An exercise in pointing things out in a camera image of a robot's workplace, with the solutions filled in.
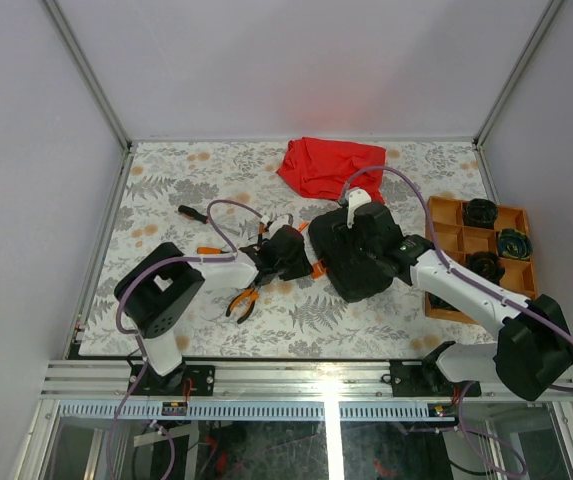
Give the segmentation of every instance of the floral tablecloth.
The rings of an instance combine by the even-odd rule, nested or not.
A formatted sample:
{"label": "floral tablecloth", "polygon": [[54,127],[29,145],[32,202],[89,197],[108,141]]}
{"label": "floral tablecloth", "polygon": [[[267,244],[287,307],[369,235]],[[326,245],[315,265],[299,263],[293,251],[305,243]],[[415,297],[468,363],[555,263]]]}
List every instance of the floral tablecloth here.
{"label": "floral tablecloth", "polygon": [[[466,142],[372,142],[387,162],[406,173],[422,193],[485,197],[472,145]],[[285,142],[142,143],[134,155],[92,308],[81,355],[126,355],[132,338],[115,328],[113,289],[161,242],[184,253],[222,246],[213,229],[177,214],[177,206],[205,211],[216,198],[246,203],[269,215],[291,213],[295,225],[337,207],[298,196],[275,173]],[[381,193],[404,233],[424,233],[424,212],[411,190],[385,175]],[[257,221],[248,212],[215,207],[215,218],[239,245],[251,242]],[[316,259],[310,245],[307,254]],[[200,292],[175,326],[185,355],[277,358],[416,358],[445,340],[491,341],[478,326],[427,318],[422,293],[401,281],[386,292],[347,304],[327,277],[263,287],[251,318],[238,325],[224,311],[239,291]]]}

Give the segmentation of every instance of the leaf pattern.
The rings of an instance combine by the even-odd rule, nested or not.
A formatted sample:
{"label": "leaf pattern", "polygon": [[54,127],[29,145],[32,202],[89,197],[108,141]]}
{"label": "leaf pattern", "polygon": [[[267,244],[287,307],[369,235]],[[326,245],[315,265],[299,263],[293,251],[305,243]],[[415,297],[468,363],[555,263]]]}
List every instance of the leaf pattern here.
{"label": "leaf pattern", "polygon": [[[484,197],[472,145],[466,142],[377,142],[388,164],[403,171],[422,193]],[[299,197],[276,174],[286,142],[141,143],[137,147],[95,291],[82,355],[127,355],[132,337],[115,329],[113,290],[162,242],[186,255],[198,246],[223,247],[207,225],[177,213],[180,204],[205,213],[215,198],[235,199],[267,215],[291,213],[294,225],[337,208],[335,202]],[[381,193],[407,234],[424,233],[424,216],[411,190],[385,175]],[[237,207],[217,205],[215,221],[233,241],[248,245],[258,221]],[[303,232],[308,239],[307,230]],[[306,254],[317,261],[306,242]],[[235,290],[200,291],[175,326],[182,351],[191,356],[273,358],[415,358],[438,341],[485,343],[480,327],[426,318],[423,295],[401,282],[358,303],[345,303],[327,276],[273,282],[260,290],[255,311],[243,325],[224,316]]]}

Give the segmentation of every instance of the wooden organizer box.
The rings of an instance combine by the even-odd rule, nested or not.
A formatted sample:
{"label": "wooden organizer box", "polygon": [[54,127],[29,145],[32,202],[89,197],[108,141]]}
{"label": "wooden organizer box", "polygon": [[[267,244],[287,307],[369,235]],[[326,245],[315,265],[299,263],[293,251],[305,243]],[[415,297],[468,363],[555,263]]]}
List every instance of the wooden organizer box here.
{"label": "wooden organizer box", "polygon": [[[497,233],[504,228],[514,228],[530,238],[528,218],[526,212],[521,208],[498,205],[499,215],[495,221],[494,229],[490,230],[464,226],[462,212],[466,203],[465,200],[443,197],[430,197],[428,200],[428,208],[435,225],[437,240],[446,254],[457,263],[466,266],[466,257],[481,251],[499,255]],[[426,238],[432,240],[428,224],[426,225]],[[530,260],[512,260],[500,257],[500,262],[506,269],[506,273],[499,281],[501,287],[530,298],[537,297],[537,282],[532,255]],[[433,308],[428,300],[428,294],[424,297],[424,313],[427,317],[477,323],[461,312]]]}

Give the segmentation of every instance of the orange pliers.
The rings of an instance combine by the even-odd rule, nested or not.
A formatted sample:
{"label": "orange pliers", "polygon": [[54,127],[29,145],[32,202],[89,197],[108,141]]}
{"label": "orange pliers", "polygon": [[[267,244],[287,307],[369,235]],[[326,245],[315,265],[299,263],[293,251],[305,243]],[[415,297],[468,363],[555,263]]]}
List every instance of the orange pliers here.
{"label": "orange pliers", "polygon": [[239,305],[239,303],[246,298],[248,298],[248,307],[246,308],[246,311],[243,313],[243,315],[237,319],[238,325],[241,325],[246,320],[248,320],[250,314],[253,313],[253,310],[255,309],[255,302],[259,298],[259,292],[254,288],[247,288],[242,293],[233,298],[233,301],[230,302],[230,305],[226,309],[226,316],[230,317],[231,313],[233,313],[233,310],[235,310],[235,307],[237,307],[237,305]]}

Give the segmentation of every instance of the red cloth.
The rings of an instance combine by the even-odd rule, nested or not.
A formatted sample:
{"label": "red cloth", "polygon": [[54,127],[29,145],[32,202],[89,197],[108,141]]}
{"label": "red cloth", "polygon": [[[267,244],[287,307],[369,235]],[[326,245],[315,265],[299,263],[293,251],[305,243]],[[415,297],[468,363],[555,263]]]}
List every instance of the red cloth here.
{"label": "red cloth", "polygon": [[[386,150],[382,147],[304,137],[288,143],[277,173],[302,197],[337,200],[353,173],[385,163]],[[382,175],[381,170],[364,173],[352,186],[363,188],[373,200],[384,203],[379,193]]]}

